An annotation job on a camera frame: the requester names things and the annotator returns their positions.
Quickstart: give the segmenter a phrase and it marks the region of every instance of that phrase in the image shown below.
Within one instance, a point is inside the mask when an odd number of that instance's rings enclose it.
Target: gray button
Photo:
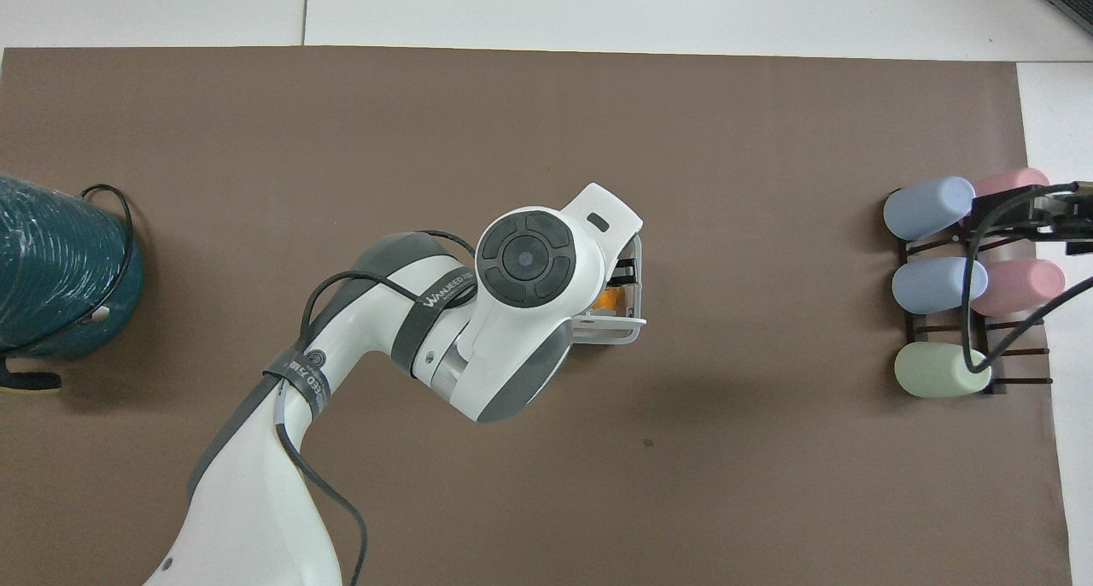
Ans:
[[[512,236],[516,233],[516,221],[512,219],[504,219],[497,221],[497,223],[490,228],[490,232],[485,235],[485,239],[482,241],[481,255],[482,259],[494,259],[497,256],[497,251],[501,250],[501,244],[504,243],[505,238]]]
[[[503,303],[522,303],[527,298],[524,285],[506,278],[496,268],[487,268],[483,278],[491,293]]]
[[[531,281],[546,271],[550,256],[546,255],[545,244],[536,236],[516,236],[505,244],[501,260],[512,278]]]
[[[536,283],[536,295],[540,298],[552,298],[559,291],[562,291],[562,286],[569,283],[571,266],[569,258],[566,256],[555,258],[554,265],[551,266],[546,276],[543,276],[542,281]]]
[[[528,213],[528,228],[541,233],[551,247],[561,248],[569,244],[569,227],[549,213]]]

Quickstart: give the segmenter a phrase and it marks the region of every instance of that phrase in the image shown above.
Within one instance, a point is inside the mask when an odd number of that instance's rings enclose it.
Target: orange object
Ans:
[[[619,308],[619,298],[622,298],[622,288],[608,288],[607,290],[603,290],[600,298],[593,303],[592,309],[616,309]]]

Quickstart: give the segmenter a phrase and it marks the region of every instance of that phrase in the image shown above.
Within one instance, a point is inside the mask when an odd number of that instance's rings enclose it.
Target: pink cup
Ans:
[[[984,317],[1035,308],[1067,289],[1062,268],[1046,259],[1011,259],[984,266],[987,291],[972,301],[972,308]]]
[[[1044,173],[1034,168],[1021,168],[1003,171],[1002,174],[995,174],[990,178],[983,178],[980,181],[973,181],[975,186],[975,197],[990,196],[1019,188],[1019,186],[1049,185]]]

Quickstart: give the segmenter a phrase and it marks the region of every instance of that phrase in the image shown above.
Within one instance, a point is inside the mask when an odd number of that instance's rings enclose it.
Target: round center button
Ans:
[[[550,263],[545,244],[536,236],[516,236],[505,246],[501,259],[508,276],[519,281],[536,279]]]

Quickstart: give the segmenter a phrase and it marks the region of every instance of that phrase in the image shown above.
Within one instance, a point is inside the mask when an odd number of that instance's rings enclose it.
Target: velcro strap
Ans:
[[[465,296],[472,293],[470,290],[474,285],[474,271],[465,267],[455,268],[414,301],[391,345],[391,361],[407,375],[416,378],[413,376],[413,361],[444,309],[467,302]]]
[[[330,383],[327,376],[319,365],[313,364],[304,353],[285,349],[262,372],[289,380],[312,407],[312,421],[315,421],[330,402]]]

